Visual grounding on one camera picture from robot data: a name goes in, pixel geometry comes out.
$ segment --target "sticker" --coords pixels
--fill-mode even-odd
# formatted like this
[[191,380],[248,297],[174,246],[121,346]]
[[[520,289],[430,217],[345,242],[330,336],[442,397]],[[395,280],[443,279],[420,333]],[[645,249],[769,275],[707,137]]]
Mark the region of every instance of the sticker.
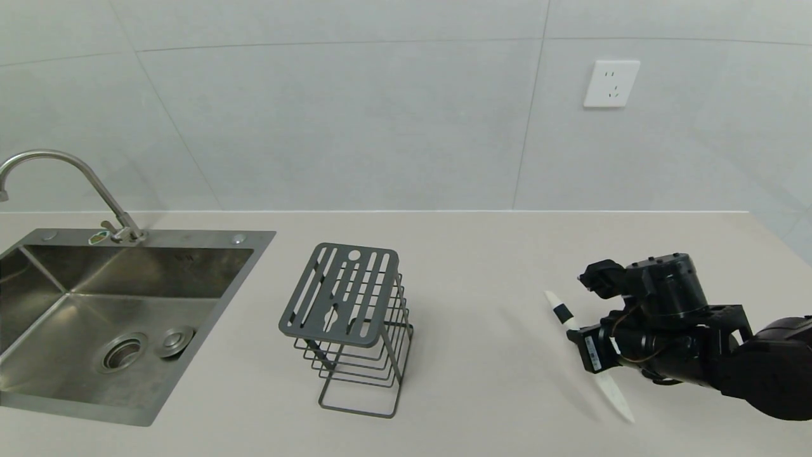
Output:
[[109,237],[110,237],[110,232],[108,232],[107,230],[102,230],[101,232],[96,233],[92,237],[88,238],[88,244],[90,246],[97,245],[100,242],[105,241]]
[[586,350],[590,353],[592,368],[597,372],[601,369],[601,359],[598,357],[598,350],[595,349],[595,342],[592,341],[592,337],[586,337],[584,341],[586,342]]
[[615,341],[615,337],[609,337],[609,341],[611,341],[611,345],[612,345],[612,347],[615,348],[615,352],[617,353],[617,355],[621,355],[620,348],[617,346],[617,342]]

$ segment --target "wire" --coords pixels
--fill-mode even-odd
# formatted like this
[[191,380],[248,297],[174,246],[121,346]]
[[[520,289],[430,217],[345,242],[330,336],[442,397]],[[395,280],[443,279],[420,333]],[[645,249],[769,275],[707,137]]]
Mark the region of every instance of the wire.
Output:
[[[626,314],[622,315],[621,317],[619,317],[619,318],[618,318],[618,319],[615,321],[615,324],[611,326],[611,331],[609,332],[609,338],[614,338],[614,337],[615,337],[615,330],[617,329],[617,324],[619,324],[620,322],[622,322],[622,321],[623,321],[623,319],[626,319],[626,318],[627,318],[627,317],[628,317],[630,314],[632,314],[633,312],[635,312],[635,311],[636,311],[636,310],[637,310],[637,309],[640,307],[640,305],[641,305],[640,303],[638,303],[638,304],[634,305],[634,306],[632,307],[632,309],[628,310],[628,312],[627,312]],[[652,355],[648,355],[648,356],[646,356],[646,357],[644,357],[644,358],[642,358],[642,359],[630,359],[630,358],[626,357],[626,356],[625,356],[625,355],[623,355],[623,354],[618,354],[618,355],[620,356],[620,358],[622,358],[623,360],[625,360],[625,361],[627,361],[627,362],[629,362],[629,363],[643,363],[643,362],[646,362],[646,361],[648,361],[648,360],[653,359],[654,357],[657,357],[657,356],[658,356],[658,355],[659,355],[661,352],[663,352],[663,351],[664,351],[664,350],[665,350],[667,347],[668,347],[668,345],[665,345],[665,346],[663,346],[663,347],[661,347],[661,348],[657,349],[657,350],[656,350],[656,351],[655,351],[655,352],[654,352]]]

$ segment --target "countertop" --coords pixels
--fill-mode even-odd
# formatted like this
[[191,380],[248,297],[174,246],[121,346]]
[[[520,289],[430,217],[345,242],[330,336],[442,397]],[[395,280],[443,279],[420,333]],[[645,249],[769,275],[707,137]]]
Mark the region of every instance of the countertop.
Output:
[[[0,251],[33,229],[110,215],[0,214]],[[804,455],[812,423],[774,420],[695,385],[611,371],[625,423],[583,370],[542,293],[592,324],[587,264],[691,254],[712,303],[754,331],[812,313],[812,268],[746,213],[134,213],[152,229],[277,230],[154,424],[0,407],[0,455]],[[277,323],[319,242],[386,247],[415,326],[394,419],[322,410],[321,380]]]

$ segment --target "wall tile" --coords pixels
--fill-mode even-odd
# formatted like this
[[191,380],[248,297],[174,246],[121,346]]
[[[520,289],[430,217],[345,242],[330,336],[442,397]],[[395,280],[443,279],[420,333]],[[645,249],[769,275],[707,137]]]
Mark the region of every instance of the wall tile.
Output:
[[539,40],[142,53],[229,210],[508,209]]
[[106,0],[0,0],[0,65],[129,50]]
[[[0,154],[64,150],[90,164],[128,211],[218,209],[133,54],[0,67]],[[106,206],[77,170],[40,159],[8,178],[0,211]]]
[[545,36],[812,44],[810,18],[799,0],[551,0]]
[[137,50],[338,41],[531,38],[547,0],[113,0]]
[[767,227],[777,237],[785,237],[795,227],[795,223],[803,215],[803,211],[764,211],[753,213],[758,222]]
[[[596,59],[641,60],[624,109],[583,108]],[[547,40],[516,208],[805,210],[810,65],[805,46]]]
[[795,254],[812,265],[812,212],[807,211],[784,236],[784,242]]

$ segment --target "stainless steel sink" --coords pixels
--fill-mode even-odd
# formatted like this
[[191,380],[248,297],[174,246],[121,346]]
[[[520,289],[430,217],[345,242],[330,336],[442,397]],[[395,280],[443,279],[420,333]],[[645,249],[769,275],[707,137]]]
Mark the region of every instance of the stainless steel sink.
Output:
[[0,406],[150,425],[275,233],[97,234],[38,229],[0,258]]

